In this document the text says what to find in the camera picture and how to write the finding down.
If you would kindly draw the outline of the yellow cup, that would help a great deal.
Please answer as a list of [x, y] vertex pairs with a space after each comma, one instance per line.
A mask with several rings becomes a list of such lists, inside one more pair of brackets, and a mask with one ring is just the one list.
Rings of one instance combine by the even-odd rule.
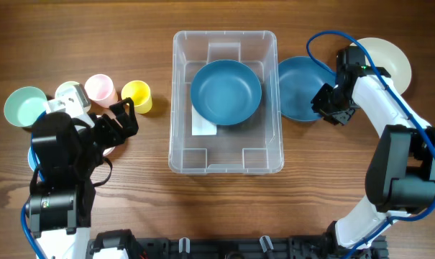
[[121, 96], [123, 99], [132, 99], [134, 110], [138, 114], [146, 114], [152, 108], [151, 90], [144, 81], [130, 81], [123, 87]]

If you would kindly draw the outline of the blue plate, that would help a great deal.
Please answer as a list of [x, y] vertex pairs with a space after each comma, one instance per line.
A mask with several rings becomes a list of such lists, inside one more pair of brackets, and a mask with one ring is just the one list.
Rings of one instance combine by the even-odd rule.
[[262, 99], [259, 78], [247, 65], [216, 60], [202, 67], [191, 82], [193, 108], [204, 119], [221, 126], [249, 119]]
[[278, 74], [282, 115], [298, 122], [319, 120], [311, 101], [325, 83], [333, 86], [335, 77], [306, 56], [284, 60]]

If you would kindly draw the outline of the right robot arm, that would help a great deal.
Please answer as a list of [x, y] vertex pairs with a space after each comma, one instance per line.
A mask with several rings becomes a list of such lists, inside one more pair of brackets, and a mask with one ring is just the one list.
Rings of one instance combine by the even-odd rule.
[[365, 196], [322, 235], [322, 256], [351, 258], [396, 222], [415, 222], [435, 209], [435, 127], [418, 116], [393, 87], [389, 72], [373, 67], [357, 46], [337, 53], [336, 79], [312, 99], [331, 124], [345, 125], [362, 109], [379, 135], [365, 176]]

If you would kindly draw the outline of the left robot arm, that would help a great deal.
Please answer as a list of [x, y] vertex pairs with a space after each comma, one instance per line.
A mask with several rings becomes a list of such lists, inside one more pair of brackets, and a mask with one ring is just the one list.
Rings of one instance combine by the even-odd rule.
[[32, 125], [31, 150], [39, 163], [20, 214], [22, 230], [38, 258], [84, 258], [96, 188], [94, 169], [103, 152], [137, 134], [131, 98], [112, 104], [114, 118], [90, 114], [91, 123], [65, 112], [42, 115]]

